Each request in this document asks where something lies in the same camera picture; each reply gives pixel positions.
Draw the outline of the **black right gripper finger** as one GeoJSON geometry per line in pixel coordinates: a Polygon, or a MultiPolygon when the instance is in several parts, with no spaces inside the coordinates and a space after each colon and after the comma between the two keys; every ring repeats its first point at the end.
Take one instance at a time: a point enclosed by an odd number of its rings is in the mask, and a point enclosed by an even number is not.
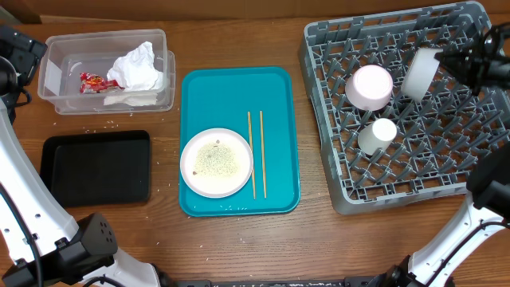
{"type": "Polygon", "coordinates": [[[470,79],[469,70],[462,65],[447,65],[444,64],[444,69],[456,79],[457,82],[463,85],[470,85],[472,81],[470,79]]]}
{"type": "Polygon", "coordinates": [[[442,66],[463,66],[469,62],[469,55],[459,51],[436,52],[434,59],[442,66]]]}

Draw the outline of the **wooden chopstick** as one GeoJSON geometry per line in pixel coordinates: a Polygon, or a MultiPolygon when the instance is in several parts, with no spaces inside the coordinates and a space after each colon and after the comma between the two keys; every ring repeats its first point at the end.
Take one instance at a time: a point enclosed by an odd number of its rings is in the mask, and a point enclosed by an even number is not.
{"type": "Polygon", "coordinates": [[[251,181],[253,188],[253,199],[257,199],[257,190],[256,190],[256,179],[255,179],[255,166],[254,166],[254,155],[253,155],[253,128],[252,128],[252,120],[251,120],[251,112],[247,112],[247,120],[248,120],[248,129],[249,129],[249,146],[251,152],[252,159],[252,170],[251,170],[251,181]]]}
{"type": "Polygon", "coordinates": [[[261,165],[262,165],[262,178],[263,178],[263,191],[264,198],[267,198],[267,179],[266,179],[266,166],[265,166],[265,131],[264,131],[264,117],[263,111],[259,111],[260,117],[260,133],[261,133],[261,165]]]}

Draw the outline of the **white plate with rice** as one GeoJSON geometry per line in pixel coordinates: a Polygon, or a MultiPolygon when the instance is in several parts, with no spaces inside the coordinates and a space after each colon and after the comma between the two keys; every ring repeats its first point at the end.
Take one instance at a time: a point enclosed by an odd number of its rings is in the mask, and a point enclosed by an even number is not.
{"type": "Polygon", "coordinates": [[[239,192],[251,179],[249,143],[226,128],[211,128],[193,136],[180,155],[180,174],[197,195],[222,199],[239,192]]]}

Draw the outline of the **pale green cup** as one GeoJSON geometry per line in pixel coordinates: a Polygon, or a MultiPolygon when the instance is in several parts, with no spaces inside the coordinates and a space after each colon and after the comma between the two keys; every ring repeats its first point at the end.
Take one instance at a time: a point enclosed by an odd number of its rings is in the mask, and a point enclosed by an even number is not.
{"type": "Polygon", "coordinates": [[[358,145],[366,155],[373,155],[378,149],[385,151],[397,135],[397,127],[386,118],[377,119],[366,126],[358,135],[358,145]]]}

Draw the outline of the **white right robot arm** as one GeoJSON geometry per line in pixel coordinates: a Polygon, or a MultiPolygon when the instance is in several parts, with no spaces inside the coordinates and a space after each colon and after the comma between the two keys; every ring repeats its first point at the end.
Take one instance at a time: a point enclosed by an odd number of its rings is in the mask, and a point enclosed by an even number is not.
{"type": "MultiPolygon", "coordinates": [[[[426,94],[442,67],[477,96],[483,87],[509,87],[509,59],[502,55],[509,24],[492,26],[478,42],[458,52],[420,49],[402,82],[402,92],[416,101],[426,94]]],[[[485,156],[466,183],[459,211],[425,247],[408,255],[371,286],[451,286],[452,272],[487,238],[509,227],[509,146],[485,156]]]]}

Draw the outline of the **pink bowl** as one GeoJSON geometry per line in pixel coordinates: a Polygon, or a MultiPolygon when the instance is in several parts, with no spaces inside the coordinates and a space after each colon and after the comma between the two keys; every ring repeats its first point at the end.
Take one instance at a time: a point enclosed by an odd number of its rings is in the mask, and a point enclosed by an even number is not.
{"type": "Polygon", "coordinates": [[[377,111],[387,106],[393,89],[391,75],[378,65],[358,69],[345,86],[349,102],[364,111],[377,111]]]}

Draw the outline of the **grey dishwasher rack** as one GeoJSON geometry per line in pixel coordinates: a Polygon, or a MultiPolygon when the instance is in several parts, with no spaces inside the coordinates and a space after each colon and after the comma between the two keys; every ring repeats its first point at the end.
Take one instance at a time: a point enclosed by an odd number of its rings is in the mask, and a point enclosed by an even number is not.
{"type": "Polygon", "coordinates": [[[300,66],[320,134],[331,197],[341,214],[359,214],[464,192],[470,171],[509,140],[509,94],[478,96],[439,69],[421,102],[401,85],[420,48],[454,51],[476,42],[491,22],[474,1],[313,22],[305,26],[300,66]],[[390,102],[370,112],[348,101],[347,79],[364,65],[390,73],[390,102]],[[385,150],[366,155],[359,133],[377,119],[394,122],[385,150]]]}

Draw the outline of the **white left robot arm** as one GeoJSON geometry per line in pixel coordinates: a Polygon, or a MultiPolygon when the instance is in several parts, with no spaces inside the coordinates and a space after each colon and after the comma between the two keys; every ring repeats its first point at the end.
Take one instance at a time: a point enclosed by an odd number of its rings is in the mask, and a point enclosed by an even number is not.
{"type": "Polygon", "coordinates": [[[75,220],[55,200],[13,129],[15,110],[47,50],[46,44],[1,27],[1,234],[13,265],[7,286],[170,286],[155,265],[120,249],[108,221],[75,220]]]}

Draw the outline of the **grey-green small bowl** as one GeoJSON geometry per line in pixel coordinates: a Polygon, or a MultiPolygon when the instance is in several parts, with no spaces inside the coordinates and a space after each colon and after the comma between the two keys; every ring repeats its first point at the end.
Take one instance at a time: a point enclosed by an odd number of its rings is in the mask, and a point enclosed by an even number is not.
{"type": "Polygon", "coordinates": [[[431,48],[420,48],[416,52],[402,82],[403,94],[415,102],[422,101],[440,65],[435,55],[442,52],[442,49],[431,48]]]}

